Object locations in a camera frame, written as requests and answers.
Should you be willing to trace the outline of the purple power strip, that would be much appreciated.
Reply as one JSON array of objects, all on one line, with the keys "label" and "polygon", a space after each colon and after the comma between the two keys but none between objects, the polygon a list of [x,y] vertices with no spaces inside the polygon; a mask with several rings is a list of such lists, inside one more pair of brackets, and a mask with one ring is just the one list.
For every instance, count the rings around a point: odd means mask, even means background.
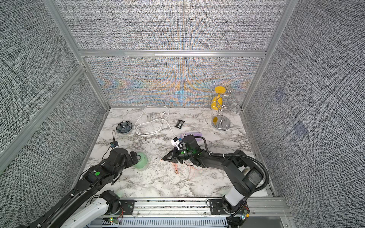
[{"label": "purple power strip", "polygon": [[188,133],[181,133],[181,138],[184,138],[188,135],[193,135],[193,136],[198,136],[198,137],[202,137],[202,133],[200,132],[188,132]]}]

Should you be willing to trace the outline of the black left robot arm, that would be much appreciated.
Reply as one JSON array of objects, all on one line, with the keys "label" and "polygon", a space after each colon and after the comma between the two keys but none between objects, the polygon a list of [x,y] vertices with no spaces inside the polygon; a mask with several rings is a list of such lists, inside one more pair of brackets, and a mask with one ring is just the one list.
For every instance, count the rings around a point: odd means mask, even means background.
[{"label": "black left robot arm", "polygon": [[138,163],[137,153],[117,147],[97,165],[90,167],[75,187],[55,206],[29,225],[20,228],[60,228],[74,212],[109,183],[115,183],[124,169]]}]

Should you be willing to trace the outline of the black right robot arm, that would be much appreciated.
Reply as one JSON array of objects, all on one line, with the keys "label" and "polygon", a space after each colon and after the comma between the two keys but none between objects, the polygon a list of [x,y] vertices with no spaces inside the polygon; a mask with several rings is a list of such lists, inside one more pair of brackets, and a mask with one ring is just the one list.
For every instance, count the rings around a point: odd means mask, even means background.
[{"label": "black right robot arm", "polygon": [[194,135],[175,138],[173,143],[175,147],[163,157],[163,161],[180,164],[190,161],[192,166],[225,171],[232,188],[223,196],[221,206],[231,215],[242,210],[253,193],[269,184],[270,176],[265,165],[241,150],[228,154],[213,153],[204,137]]}]

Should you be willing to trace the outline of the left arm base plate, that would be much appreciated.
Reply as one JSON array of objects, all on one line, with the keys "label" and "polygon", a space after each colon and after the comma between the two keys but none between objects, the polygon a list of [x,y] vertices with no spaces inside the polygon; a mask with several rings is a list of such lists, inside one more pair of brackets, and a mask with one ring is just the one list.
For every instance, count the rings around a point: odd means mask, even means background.
[{"label": "left arm base plate", "polygon": [[105,216],[132,215],[136,201],[134,199],[122,199],[107,206]]}]

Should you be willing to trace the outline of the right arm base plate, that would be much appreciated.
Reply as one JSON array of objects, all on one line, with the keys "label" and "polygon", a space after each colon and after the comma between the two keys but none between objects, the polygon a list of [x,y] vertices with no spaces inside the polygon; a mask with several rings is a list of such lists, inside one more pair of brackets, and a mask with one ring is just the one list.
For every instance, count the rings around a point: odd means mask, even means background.
[{"label": "right arm base plate", "polygon": [[222,199],[209,199],[208,203],[212,215],[228,215],[223,207]]}]

